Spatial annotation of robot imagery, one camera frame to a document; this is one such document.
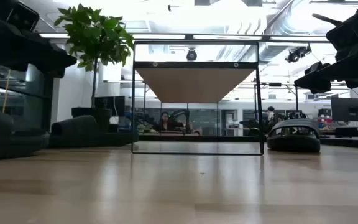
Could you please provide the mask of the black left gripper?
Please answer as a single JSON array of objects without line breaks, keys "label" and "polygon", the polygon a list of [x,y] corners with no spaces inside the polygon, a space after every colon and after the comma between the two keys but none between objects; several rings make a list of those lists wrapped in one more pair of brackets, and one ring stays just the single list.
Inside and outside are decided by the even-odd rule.
[{"label": "black left gripper", "polygon": [[0,65],[24,71],[32,64],[53,78],[63,78],[66,68],[76,63],[66,50],[53,50],[47,39],[0,20]]}]

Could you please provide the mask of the black slide sandal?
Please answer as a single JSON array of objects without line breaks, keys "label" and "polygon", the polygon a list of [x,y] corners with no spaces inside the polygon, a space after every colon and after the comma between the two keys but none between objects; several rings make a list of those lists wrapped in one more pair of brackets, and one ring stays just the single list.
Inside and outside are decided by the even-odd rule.
[{"label": "black slide sandal", "polygon": [[318,153],[321,148],[318,122],[309,118],[281,121],[270,130],[267,146],[275,151]]},{"label": "black slide sandal", "polygon": [[49,135],[39,129],[16,131],[14,120],[0,112],[0,159],[27,157],[48,146]]},{"label": "black slide sandal", "polygon": [[92,116],[79,116],[52,124],[49,148],[119,147],[139,141],[132,131],[102,131]]}]

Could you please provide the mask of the black ceiling spotlight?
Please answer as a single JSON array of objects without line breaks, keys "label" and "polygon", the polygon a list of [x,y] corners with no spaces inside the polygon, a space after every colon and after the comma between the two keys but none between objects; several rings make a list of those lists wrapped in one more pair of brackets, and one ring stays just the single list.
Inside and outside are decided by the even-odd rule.
[{"label": "black ceiling spotlight", "polygon": [[289,50],[288,55],[285,58],[285,60],[288,63],[295,63],[295,62],[299,61],[299,59],[305,57],[309,53],[311,53],[311,47],[309,45],[295,47],[294,49]]}]

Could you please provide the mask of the green plant in black pot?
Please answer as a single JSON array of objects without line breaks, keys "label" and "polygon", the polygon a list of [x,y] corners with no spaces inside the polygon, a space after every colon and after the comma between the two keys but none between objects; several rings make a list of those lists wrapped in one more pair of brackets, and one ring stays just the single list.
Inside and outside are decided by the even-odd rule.
[{"label": "green plant in black pot", "polygon": [[126,31],[122,17],[104,16],[100,9],[92,9],[82,4],[60,8],[55,26],[63,24],[68,34],[67,43],[71,45],[68,54],[80,62],[78,68],[93,74],[91,106],[71,109],[74,118],[92,116],[99,130],[109,129],[111,110],[106,108],[104,100],[96,98],[98,71],[100,65],[126,64],[134,49],[134,37]]}]

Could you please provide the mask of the black monitor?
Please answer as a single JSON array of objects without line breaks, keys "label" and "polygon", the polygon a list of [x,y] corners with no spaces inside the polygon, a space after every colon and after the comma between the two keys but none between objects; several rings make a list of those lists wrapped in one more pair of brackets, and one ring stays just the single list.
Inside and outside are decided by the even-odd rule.
[{"label": "black monitor", "polygon": [[110,117],[123,117],[125,116],[125,103],[124,96],[102,96],[96,97],[95,103],[97,108],[107,109],[110,111]]},{"label": "black monitor", "polygon": [[334,121],[358,121],[358,98],[331,98]]}]

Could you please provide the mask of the person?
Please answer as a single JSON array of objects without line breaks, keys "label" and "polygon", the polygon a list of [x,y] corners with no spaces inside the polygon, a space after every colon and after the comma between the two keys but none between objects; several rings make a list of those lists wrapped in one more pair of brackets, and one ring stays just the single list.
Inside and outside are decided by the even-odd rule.
[{"label": "person", "polygon": [[160,121],[156,126],[156,130],[161,131],[178,131],[183,127],[183,123],[175,121],[169,116],[167,112],[163,112],[160,116]]},{"label": "person", "polygon": [[268,111],[268,119],[267,119],[267,131],[271,131],[271,129],[277,124],[284,120],[281,114],[275,113],[275,108],[273,106],[269,106],[267,108]]}]

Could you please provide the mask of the silver ventilation duct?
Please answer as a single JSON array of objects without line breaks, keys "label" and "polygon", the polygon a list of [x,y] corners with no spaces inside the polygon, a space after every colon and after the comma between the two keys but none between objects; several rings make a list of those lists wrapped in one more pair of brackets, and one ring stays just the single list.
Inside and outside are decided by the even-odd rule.
[{"label": "silver ventilation duct", "polygon": [[308,35],[307,19],[311,19],[311,0],[283,0],[284,5],[268,20],[263,35]]}]

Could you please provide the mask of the black frame wooden top shelf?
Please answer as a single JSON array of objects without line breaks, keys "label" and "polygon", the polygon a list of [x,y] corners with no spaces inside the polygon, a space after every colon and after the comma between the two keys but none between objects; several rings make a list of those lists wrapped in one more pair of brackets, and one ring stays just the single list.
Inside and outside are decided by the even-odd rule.
[{"label": "black frame wooden top shelf", "polygon": [[[254,49],[252,60],[200,62],[197,60],[138,61],[141,45],[242,45]],[[262,128],[262,99],[259,72],[259,43],[251,40],[137,40],[134,42],[132,75],[143,78],[161,103],[214,103],[216,105],[252,72],[256,76],[259,128]]]}]

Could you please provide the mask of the black aluminium rig frame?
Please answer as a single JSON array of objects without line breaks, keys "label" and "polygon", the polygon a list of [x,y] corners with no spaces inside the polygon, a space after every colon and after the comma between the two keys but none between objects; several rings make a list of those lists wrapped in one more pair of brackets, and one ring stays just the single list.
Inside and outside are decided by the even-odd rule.
[{"label": "black aluminium rig frame", "polygon": [[[140,141],[185,141],[185,142],[259,142],[257,136],[192,136],[182,134],[140,134]],[[321,138],[321,145],[358,148],[358,139]]]}]

